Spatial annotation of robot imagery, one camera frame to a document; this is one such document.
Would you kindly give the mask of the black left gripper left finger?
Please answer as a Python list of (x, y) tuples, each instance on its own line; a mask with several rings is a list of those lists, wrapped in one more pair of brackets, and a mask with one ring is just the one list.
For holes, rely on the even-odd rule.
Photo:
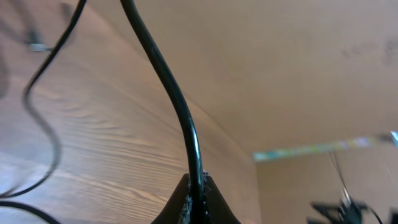
[(189, 174), (184, 174), (165, 204), (165, 207), (152, 221), (152, 224), (178, 223), (180, 214), (183, 211), (183, 206), (186, 202), (186, 197), (189, 196), (189, 183)]

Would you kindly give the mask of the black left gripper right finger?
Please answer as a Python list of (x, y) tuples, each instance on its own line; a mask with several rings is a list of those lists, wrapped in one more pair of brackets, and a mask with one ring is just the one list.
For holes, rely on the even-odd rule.
[(240, 224), (209, 173), (204, 175), (206, 218), (209, 224)]

